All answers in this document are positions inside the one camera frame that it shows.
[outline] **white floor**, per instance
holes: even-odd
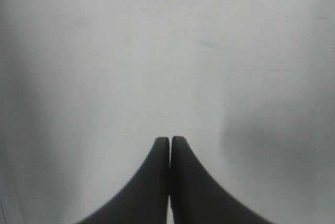
[[[8,204],[73,223],[183,135],[260,215],[333,224],[334,50],[334,0],[0,0]]]

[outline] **light gray surface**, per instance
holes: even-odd
[[[260,215],[333,224],[334,21],[334,0],[0,0],[0,141],[24,222],[78,221],[156,136],[183,135]]]

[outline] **dark pointed object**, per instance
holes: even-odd
[[[80,224],[166,224],[168,173],[169,139],[157,138],[128,184]]]
[[[175,224],[270,223],[217,184],[183,137],[172,139],[171,205]]]

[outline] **gray surface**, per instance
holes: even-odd
[[[264,217],[333,224],[333,2],[0,0],[0,141],[25,223],[85,217],[156,136],[184,135]]]

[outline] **white background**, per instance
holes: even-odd
[[[0,0],[8,205],[79,221],[182,135],[263,217],[333,224],[334,35],[334,0]]]

